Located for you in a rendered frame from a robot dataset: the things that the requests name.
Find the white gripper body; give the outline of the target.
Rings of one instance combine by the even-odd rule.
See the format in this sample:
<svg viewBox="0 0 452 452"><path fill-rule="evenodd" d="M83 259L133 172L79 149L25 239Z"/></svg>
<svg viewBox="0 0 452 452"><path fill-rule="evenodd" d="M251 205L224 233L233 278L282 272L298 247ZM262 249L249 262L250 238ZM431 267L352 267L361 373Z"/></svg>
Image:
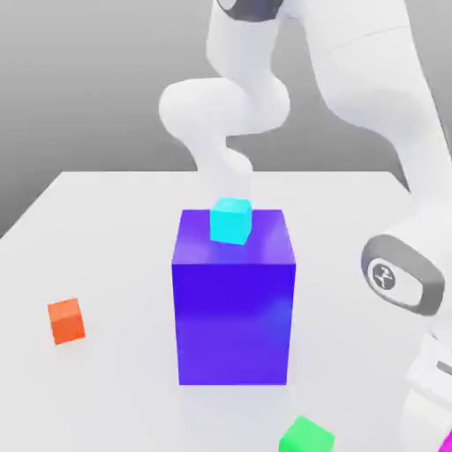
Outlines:
<svg viewBox="0 0 452 452"><path fill-rule="evenodd" d="M452 409L411 390L403 406L400 442L403 452L438 452L452 430Z"/></svg>

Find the small cyan cube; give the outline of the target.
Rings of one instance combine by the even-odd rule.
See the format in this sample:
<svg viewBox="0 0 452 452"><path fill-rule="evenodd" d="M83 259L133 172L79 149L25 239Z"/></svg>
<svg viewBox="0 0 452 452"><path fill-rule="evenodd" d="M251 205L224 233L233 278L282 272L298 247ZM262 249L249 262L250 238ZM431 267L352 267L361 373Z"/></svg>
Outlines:
<svg viewBox="0 0 452 452"><path fill-rule="evenodd" d="M244 245L252 230L251 201L220 198L210 209L209 228L212 241Z"/></svg>

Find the small orange cube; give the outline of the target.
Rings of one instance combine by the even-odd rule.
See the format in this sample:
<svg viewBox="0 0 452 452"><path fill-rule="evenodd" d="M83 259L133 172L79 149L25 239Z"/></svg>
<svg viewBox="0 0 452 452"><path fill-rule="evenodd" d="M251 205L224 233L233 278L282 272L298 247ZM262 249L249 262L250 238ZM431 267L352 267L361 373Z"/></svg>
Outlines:
<svg viewBox="0 0 452 452"><path fill-rule="evenodd" d="M79 301L76 298L48 304L48 312L55 345L86 336Z"/></svg>

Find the small green cube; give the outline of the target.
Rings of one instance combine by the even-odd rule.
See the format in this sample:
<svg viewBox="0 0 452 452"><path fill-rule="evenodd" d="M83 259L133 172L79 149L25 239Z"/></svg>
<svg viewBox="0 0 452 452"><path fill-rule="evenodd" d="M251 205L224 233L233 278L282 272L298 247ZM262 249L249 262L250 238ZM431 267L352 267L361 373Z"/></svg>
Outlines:
<svg viewBox="0 0 452 452"><path fill-rule="evenodd" d="M278 445L278 452L333 452L335 436L309 418L298 416Z"/></svg>

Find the large purple box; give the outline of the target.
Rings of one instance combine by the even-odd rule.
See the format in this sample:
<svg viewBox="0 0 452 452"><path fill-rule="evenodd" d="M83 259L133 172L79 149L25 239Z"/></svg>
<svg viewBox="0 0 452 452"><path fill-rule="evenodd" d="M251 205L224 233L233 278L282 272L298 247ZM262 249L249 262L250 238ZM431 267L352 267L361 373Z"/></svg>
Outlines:
<svg viewBox="0 0 452 452"><path fill-rule="evenodd" d="M171 262L180 384L285 384L296 260L283 212L254 211L245 245L209 235L207 210L182 212Z"/></svg>

